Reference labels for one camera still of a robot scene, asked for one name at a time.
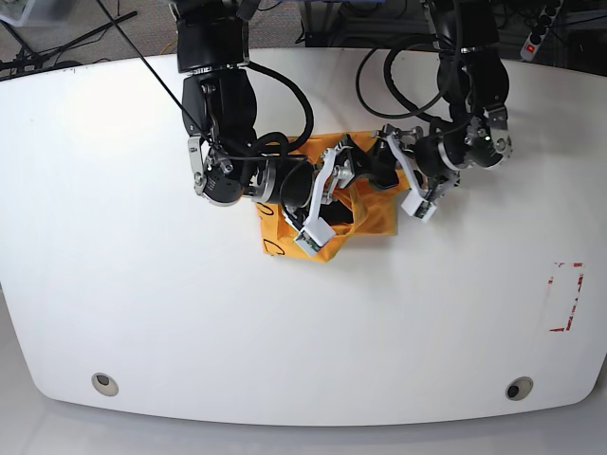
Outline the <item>orange yellow T-shirt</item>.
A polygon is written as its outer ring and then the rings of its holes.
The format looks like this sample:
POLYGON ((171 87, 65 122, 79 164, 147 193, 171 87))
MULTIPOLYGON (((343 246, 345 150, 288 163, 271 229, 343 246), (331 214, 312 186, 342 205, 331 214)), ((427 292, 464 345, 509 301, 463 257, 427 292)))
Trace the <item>orange yellow T-shirt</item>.
MULTIPOLYGON (((356 144, 368 154, 376 142, 376 138, 372 137, 369 132, 346 134, 349 134, 356 144)), ((341 140, 345 143, 346 134, 312 136, 299 149, 299 153, 307 158, 317 173, 322 166, 322 153, 327 148, 336 146, 341 140)), ((345 153, 342 153, 336 163, 343 164, 344 158, 345 153)), ((296 230, 285 220, 282 207, 277 204, 277 162, 269 163, 263 173, 258 176, 258 186, 253 197, 261 220, 261 238, 265 253, 271 256, 286 256, 316 263, 327 263, 337 255, 351 237, 395 234, 395 198, 409 188, 404 172, 399 170, 396 164, 395 169, 399 177, 399 184, 387 191, 376 190, 367 179, 359 179, 347 189, 335 189, 335 201, 341 201, 353 212, 355 227, 351 235, 336 234, 318 254, 310 258, 294 243, 296 230)), ((307 208, 306 206, 298 208, 294 212, 295 217, 302 222, 307 208)))

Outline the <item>red tape rectangle marking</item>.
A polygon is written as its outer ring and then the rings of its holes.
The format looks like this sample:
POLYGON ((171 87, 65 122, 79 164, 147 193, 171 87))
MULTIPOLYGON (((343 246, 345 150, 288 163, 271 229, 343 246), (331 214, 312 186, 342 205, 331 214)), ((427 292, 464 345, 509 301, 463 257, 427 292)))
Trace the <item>red tape rectangle marking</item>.
POLYGON ((584 279, 584 263, 555 262, 547 285, 544 325, 549 333, 571 329, 584 279))

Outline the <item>white power strip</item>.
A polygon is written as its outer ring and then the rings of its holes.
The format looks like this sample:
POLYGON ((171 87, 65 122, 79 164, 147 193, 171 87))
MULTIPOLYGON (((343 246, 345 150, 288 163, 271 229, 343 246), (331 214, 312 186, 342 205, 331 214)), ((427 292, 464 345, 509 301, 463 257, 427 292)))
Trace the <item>white power strip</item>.
POLYGON ((548 31, 554 25, 563 3, 563 0, 548 0, 545 3, 521 48, 520 57, 523 61, 532 62, 534 60, 548 31))

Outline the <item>right table grommet hole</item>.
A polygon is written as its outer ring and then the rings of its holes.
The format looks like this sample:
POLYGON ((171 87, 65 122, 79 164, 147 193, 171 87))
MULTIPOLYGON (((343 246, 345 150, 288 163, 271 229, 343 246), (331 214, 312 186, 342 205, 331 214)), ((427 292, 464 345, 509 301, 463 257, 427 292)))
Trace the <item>right table grommet hole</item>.
POLYGON ((510 401, 524 400, 533 390, 534 382, 528 376, 514 379, 506 387, 506 398, 510 401))

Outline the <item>table grommet hole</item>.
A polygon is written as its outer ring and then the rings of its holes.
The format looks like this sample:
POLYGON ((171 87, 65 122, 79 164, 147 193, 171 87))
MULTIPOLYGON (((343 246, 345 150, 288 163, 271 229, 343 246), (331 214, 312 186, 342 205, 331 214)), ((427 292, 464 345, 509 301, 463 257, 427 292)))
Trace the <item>table grommet hole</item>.
POLYGON ((91 377, 93 388, 103 396, 113 397, 119 393, 118 383, 109 375, 94 373, 91 377))
POLYGON ((533 390, 534 382, 528 376, 514 379, 506 387, 506 398, 510 401, 524 400, 533 390))

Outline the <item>left table grommet hole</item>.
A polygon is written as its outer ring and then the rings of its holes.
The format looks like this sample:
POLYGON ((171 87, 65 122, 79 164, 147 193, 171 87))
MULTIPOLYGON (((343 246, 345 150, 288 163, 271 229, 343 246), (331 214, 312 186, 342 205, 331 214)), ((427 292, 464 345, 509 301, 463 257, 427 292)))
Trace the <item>left table grommet hole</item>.
POLYGON ((91 377, 93 388, 103 396, 113 397, 119 393, 118 383, 109 375, 94 373, 91 377))

